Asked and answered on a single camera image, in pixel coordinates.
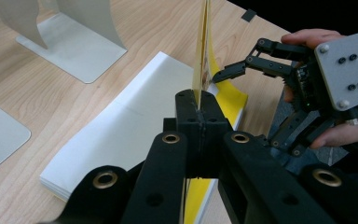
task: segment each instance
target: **wooden table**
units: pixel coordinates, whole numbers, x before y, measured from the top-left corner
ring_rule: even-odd
[[[91,84],[18,44],[18,34],[0,21],[0,108],[32,132],[30,140],[0,165],[0,223],[50,221],[61,213],[65,202],[39,182],[43,169],[159,51],[193,66],[200,6],[201,1],[194,0],[112,0],[113,20],[128,52]],[[213,0],[213,50],[221,67],[243,60],[259,37],[279,41],[287,33],[259,17],[244,21],[244,12],[227,1]],[[38,20],[51,15],[41,8]],[[267,134],[282,80],[249,70],[234,82],[250,96],[241,130]],[[210,207],[215,216],[225,213],[221,204]],[[215,218],[205,222],[213,220],[221,223]]]

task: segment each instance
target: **human hand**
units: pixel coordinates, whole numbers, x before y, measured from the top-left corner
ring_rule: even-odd
[[[283,44],[303,45],[310,49],[315,49],[319,44],[342,37],[344,37],[344,35],[341,35],[337,31],[305,29],[282,36],[281,42]],[[284,86],[283,92],[283,100],[285,102],[291,102],[294,95],[293,91],[288,86]],[[340,147],[355,142],[358,142],[358,124],[350,125],[347,122],[340,122],[319,135],[310,144],[310,148]]]

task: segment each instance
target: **yellow paper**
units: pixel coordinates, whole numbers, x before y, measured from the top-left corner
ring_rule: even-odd
[[[212,77],[220,71],[213,55],[212,31],[210,23],[211,1],[202,2],[199,34],[197,39],[196,63],[194,64],[193,92],[198,109],[200,109],[201,91],[207,91],[210,85],[218,89],[215,95],[224,115],[231,126],[236,129],[238,117],[246,106],[248,95],[237,90],[228,80],[217,84],[211,83]],[[209,189],[214,183],[211,179],[190,179],[186,195],[185,223],[196,223],[209,198]]]

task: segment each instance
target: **table surface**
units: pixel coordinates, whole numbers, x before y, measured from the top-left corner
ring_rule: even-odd
[[[91,84],[18,44],[19,34],[0,20],[0,108],[32,132],[29,141],[0,165],[0,223],[51,221],[61,213],[65,202],[42,186],[39,175],[159,51],[194,65],[200,7],[201,1],[193,0],[112,0],[113,21],[128,52]],[[258,38],[279,41],[287,34],[257,16],[251,22],[243,20],[244,12],[227,1],[212,1],[213,51],[221,68],[243,60]],[[52,15],[41,8],[38,22]],[[249,94],[240,130],[267,134],[282,80],[248,70],[232,82]],[[212,212],[205,223],[228,222],[221,203],[210,203],[208,209]]]

